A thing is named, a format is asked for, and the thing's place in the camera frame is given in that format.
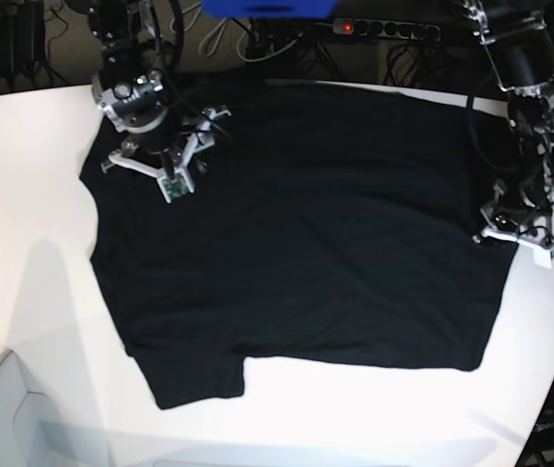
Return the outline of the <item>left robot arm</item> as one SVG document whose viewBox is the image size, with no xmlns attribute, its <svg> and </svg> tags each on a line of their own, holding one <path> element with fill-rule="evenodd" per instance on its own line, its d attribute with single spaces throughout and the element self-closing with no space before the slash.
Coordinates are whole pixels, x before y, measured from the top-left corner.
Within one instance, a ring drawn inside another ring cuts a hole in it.
<svg viewBox="0 0 554 467">
<path fill-rule="evenodd" d="M 483 226 L 473 237 L 554 249 L 554 43 L 542 1 L 464 1 L 465 16 L 491 64 L 489 78 L 505 94 L 506 121 L 519 155 L 494 162 L 483 151 L 470 95 L 466 120 L 473 149 L 497 176 L 493 196 L 480 209 Z"/>
</svg>

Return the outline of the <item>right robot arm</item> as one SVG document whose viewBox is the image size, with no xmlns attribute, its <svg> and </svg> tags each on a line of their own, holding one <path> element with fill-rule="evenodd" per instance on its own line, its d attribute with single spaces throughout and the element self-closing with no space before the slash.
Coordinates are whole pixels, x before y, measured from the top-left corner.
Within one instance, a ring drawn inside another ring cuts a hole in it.
<svg viewBox="0 0 554 467">
<path fill-rule="evenodd" d="M 154 179 L 163 191 L 192 193 L 206 171 L 204 153 L 227 133 L 219 124 L 231 115 L 227 106 L 199 107 L 173 80 L 184 23 L 178 4 L 170 6 L 178 29 L 173 42 L 164 39 L 151 1 L 91 3 L 88 23 L 103 64 L 92 79 L 92 97 L 103 117 L 101 133 L 120 137 L 92 144 L 82 179 L 122 168 Z"/>
</svg>

